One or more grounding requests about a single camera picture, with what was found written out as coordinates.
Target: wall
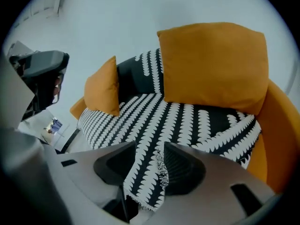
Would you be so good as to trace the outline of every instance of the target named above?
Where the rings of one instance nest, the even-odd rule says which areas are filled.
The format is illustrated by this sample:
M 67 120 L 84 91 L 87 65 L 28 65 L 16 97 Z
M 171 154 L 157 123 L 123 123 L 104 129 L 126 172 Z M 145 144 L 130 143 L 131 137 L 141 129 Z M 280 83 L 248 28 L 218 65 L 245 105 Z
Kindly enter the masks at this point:
M 285 90 L 299 51 L 267 0 L 65 0 L 59 17 L 38 14 L 13 29 L 4 49 L 19 39 L 33 50 L 70 54 L 60 102 L 49 110 L 75 123 L 70 107 L 83 95 L 86 78 L 108 58 L 116 55 L 119 63 L 157 48 L 158 30 L 219 21 L 265 34 L 270 78 Z

